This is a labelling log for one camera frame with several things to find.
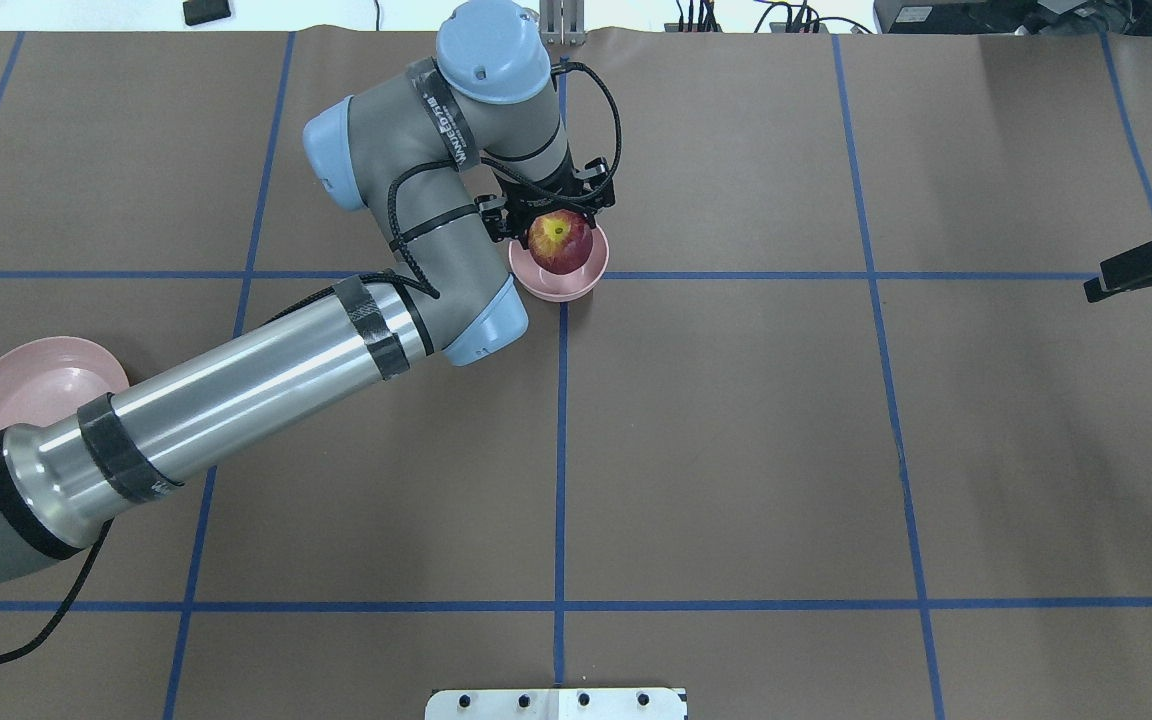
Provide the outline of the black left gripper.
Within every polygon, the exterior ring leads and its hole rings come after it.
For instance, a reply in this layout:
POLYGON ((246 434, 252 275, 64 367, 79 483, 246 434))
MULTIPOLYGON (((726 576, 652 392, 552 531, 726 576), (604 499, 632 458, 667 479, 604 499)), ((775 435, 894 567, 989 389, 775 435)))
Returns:
POLYGON ((576 169, 567 156, 547 179, 525 179, 511 164, 494 156, 483 156, 500 188, 498 195, 477 196, 477 211, 494 242, 516 241, 530 247, 535 219, 550 211, 576 211, 591 229, 598 228, 598 215, 616 202, 614 170, 617 164, 605 158, 590 160, 576 169))

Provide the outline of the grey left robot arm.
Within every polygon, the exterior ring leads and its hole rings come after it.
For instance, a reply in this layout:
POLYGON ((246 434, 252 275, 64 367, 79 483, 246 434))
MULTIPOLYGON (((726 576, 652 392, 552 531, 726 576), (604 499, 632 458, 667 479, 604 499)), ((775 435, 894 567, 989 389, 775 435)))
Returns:
POLYGON ((393 268, 349 275, 296 306, 47 427, 0 429, 0 583, 91 550, 109 521, 262 438, 424 357, 456 366, 529 328, 499 241, 550 211, 614 200, 620 159, 573 165, 538 18, 468 1, 435 53, 343 97, 303 128, 339 209, 369 210, 393 268))

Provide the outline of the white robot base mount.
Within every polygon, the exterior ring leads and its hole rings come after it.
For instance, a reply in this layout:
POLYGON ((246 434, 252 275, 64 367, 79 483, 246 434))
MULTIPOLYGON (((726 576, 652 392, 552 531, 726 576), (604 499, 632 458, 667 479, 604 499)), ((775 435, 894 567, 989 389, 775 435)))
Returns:
POLYGON ((684 689, 668 687, 447 689, 425 719, 687 719, 684 689))

